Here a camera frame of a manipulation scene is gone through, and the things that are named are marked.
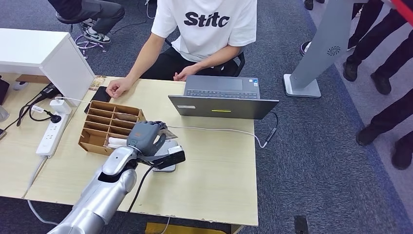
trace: power strip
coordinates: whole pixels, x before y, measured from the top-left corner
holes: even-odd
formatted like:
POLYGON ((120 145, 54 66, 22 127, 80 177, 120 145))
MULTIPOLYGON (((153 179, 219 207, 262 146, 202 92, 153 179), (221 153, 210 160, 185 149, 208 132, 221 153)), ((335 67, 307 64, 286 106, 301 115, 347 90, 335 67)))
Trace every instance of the power strip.
POLYGON ((58 123, 50 122, 36 150, 36 155, 38 156, 47 156, 50 158, 55 153, 57 144, 63 135, 66 123, 69 120, 69 115, 58 114, 57 112, 55 112, 55 115, 61 116, 62 120, 58 123))

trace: hand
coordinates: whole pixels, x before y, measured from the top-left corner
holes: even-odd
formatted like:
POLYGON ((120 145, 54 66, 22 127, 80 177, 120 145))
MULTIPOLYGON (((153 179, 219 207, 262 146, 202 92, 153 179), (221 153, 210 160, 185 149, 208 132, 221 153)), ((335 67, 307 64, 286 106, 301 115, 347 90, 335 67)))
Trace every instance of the hand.
POLYGON ((106 88, 106 93, 113 98, 118 98, 124 91, 129 90, 132 85, 133 79, 128 77, 112 80, 106 88))
POLYGON ((188 66, 188 67, 184 68, 181 71, 181 73, 179 73, 179 74, 177 72, 175 72, 173 80, 174 81, 186 81, 187 76, 194 75, 199 71, 200 71, 200 69, 198 68, 197 64, 194 64, 192 66, 188 66))

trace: laptop keyboard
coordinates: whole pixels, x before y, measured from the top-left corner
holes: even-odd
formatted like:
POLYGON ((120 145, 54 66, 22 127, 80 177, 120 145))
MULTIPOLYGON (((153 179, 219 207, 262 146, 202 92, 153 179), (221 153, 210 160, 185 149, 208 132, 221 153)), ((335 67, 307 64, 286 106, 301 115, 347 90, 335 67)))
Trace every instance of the laptop keyboard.
POLYGON ((219 92, 219 91, 206 91, 206 90, 187 90, 187 96, 193 97, 209 97, 209 98, 247 98, 258 99, 257 93, 244 93, 244 92, 219 92))

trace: black pants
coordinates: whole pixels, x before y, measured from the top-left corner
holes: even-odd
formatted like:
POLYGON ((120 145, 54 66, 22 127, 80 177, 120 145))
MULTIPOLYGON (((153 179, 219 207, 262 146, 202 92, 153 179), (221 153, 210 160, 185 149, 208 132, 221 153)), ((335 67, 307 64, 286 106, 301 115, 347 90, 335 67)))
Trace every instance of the black pants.
MULTIPOLYGON (((348 64, 360 65, 386 37, 406 24, 407 21, 396 11, 390 10, 390 13, 376 25, 370 32, 358 43, 353 54, 347 58, 348 64)), ((412 34, 404 41, 398 49, 394 51, 389 59, 380 67, 379 72, 387 74, 390 78, 398 69, 412 58, 412 34)))
MULTIPOLYGON (((236 70, 237 64, 230 61, 226 63, 222 71, 213 68, 206 68, 197 73, 201 76, 232 76, 236 70)), ((141 78, 143 79, 161 79, 161 80, 173 80, 175 72, 178 74, 185 68, 194 65, 195 62, 184 59, 174 48, 169 48, 165 52, 161 53, 156 60, 155 64, 148 69, 141 78)))
MULTIPOLYGON (((380 134, 390 131, 399 123, 413 115, 412 103, 413 89, 410 90, 404 97, 397 100, 378 115, 374 116, 370 126, 377 130, 380 134)), ((413 131, 402 137, 397 142, 396 146, 413 153, 413 131)))
POLYGON ((96 24, 93 30, 104 35, 117 24, 125 15, 122 5, 109 1, 82 0, 82 10, 73 19, 93 19, 96 24))
POLYGON ((367 32, 377 19, 378 15, 380 15, 381 9, 383 8, 383 4, 384 3, 381 0, 369 0, 366 4, 354 4, 352 19, 354 19, 357 12, 361 8, 363 8, 363 11, 360 15, 356 31, 351 36, 350 40, 360 41, 364 37, 364 35, 367 34, 367 32))

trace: gray pants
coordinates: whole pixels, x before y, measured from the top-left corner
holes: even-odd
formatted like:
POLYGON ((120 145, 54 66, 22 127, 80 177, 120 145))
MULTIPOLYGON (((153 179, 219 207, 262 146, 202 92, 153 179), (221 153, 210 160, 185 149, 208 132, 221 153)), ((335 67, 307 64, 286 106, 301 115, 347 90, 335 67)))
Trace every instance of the gray pants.
POLYGON ((96 24, 93 30, 104 35, 117 24, 125 15, 122 5, 100 0, 82 0, 82 10, 74 19, 93 19, 96 24))

